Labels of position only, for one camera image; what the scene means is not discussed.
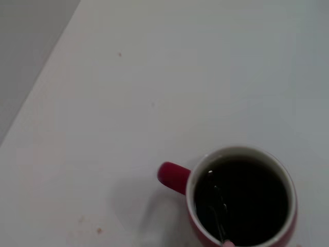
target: liquid surface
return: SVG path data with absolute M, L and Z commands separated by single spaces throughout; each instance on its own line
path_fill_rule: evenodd
M 288 199 L 282 182 L 246 157 L 212 164 L 195 190 L 195 208 L 204 228 L 218 240 L 252 246 L 273 237 L 283 226 Z

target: stain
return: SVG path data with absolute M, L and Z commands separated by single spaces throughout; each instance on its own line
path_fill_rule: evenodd
M 83 223 L 84 222 L 84 216 L 81 216 L 80 219 L 78 220 L 79 223 Z
M 97 234 L 100 235 L 103 232 L 102 228 L 97 228 Z

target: red mug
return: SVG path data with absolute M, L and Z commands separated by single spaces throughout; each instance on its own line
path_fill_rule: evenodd
M 263 165 L 268 166 L 282 181 L 288 196 L 287 219 L 279 232 L 266 242 L 251 247 L 284 247 L 289 242 L 297 220 L 297 196 L 293 181 L 283 165 L 271 154 L 258 148 L 246 146 L 232 146 L 219 149 L 205 157 L 195 166 L 188 170 L 182 166 L 165 162 L 158 171 L 159 181 L 167 187 L 186 196 L 187 209 L 191 225 L 201 243 L 206 247 L 222 246 L 222 243 L 213 237 L 200 223 L 194 208 L 194 191 L 198 180 L 204 172 L 208 171 L 209 165 L 223 157 L 248 156 L 256 158 Z

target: table surface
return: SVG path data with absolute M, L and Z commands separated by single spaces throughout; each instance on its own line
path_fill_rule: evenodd
M 290 172 L 289 246 L 329 226 L 325 0 L 82 0 L 0 148 L 6 247 L 200 247 L 164 161 L 228 144 Z

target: white surface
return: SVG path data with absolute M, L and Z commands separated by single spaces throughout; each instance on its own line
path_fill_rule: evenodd
M 2 245 L 198 247 L 156 170 L 242 143 L 296 184 L 291 246 L 326 246 L 328 12 L 324 0 L 82 1 L 0 148 Z
M 0 144 L 79 0 L 0 0 Z

